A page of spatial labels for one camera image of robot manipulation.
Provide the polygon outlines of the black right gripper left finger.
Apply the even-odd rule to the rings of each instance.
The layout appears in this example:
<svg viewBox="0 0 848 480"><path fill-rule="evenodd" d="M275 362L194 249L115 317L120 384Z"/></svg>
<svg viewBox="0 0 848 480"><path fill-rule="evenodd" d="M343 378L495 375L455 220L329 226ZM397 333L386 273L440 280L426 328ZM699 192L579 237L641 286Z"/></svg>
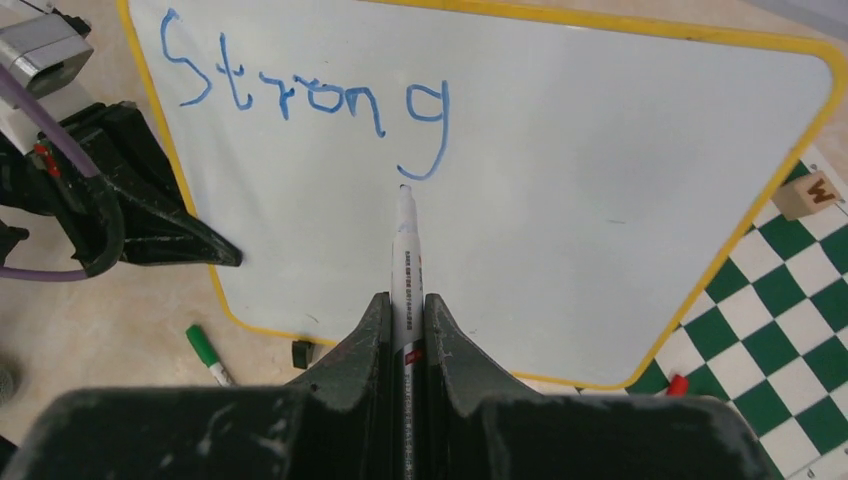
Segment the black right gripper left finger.
<svg viewBox="0 0 848 480"><path fill-rule="evenodd" d="M389 297L283 385L90 388L37 418L5 479L389 479Z"/></svg>

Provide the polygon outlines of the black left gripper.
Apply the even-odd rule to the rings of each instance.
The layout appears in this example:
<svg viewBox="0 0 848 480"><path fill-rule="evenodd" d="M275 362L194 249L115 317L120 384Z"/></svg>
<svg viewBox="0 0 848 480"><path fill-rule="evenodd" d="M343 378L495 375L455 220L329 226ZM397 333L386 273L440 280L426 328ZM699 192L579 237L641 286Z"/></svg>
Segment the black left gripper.
<svg viewBox="0 0 848 480"><path fill-rule="evenodd" d="M134 105L94 103L61 121L100 173L86 178L43 133L28 152L1 137L1 203L55 219L78 267L18 279L89 279L120 262L238 267L235 245L192 216L168 157Z"/></svg>

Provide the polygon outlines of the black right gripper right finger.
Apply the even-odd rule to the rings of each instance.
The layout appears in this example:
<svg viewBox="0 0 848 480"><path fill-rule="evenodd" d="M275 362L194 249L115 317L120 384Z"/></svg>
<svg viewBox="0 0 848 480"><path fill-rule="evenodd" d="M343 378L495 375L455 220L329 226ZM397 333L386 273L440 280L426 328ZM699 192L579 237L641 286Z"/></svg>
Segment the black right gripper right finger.
<svg viewBox="0 0 848 480"><path fill-rule="evenodd" d="M543 394L425 300L428 447L438 479L770 479L739 414L708 397Z"/></svg>

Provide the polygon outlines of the blue capped marker pen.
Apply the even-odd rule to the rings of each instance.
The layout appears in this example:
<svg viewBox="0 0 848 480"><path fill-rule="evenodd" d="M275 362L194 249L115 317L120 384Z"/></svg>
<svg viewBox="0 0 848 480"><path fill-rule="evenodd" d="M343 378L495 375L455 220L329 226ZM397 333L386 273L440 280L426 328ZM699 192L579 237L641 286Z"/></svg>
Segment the blue capped marker pen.
<svg viewBox="0 0 848 480"><path fill-rule="evenodd" d="M390 300L392 357L395 384L395 475L399 479L421 476L418 441L420 393L418 389L423 347L424 295L421 245L416 202L412 189L402 184L396 205L396 231L391 254Z"/></svg>

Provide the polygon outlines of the yellow framed whiteboard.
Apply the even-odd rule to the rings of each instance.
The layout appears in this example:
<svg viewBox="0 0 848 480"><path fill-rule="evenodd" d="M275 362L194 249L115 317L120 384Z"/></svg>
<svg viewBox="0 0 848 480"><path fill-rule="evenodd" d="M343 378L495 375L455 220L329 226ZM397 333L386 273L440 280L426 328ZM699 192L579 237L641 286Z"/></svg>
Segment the yellow framed whiteboard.
<svg viewBox="0 0 848 480"><path fill-rule="evenodd" d="M482 1L122 1L226 314L330 343L423 285L515 374L636 381L847 87L814 39Z"/></svg>

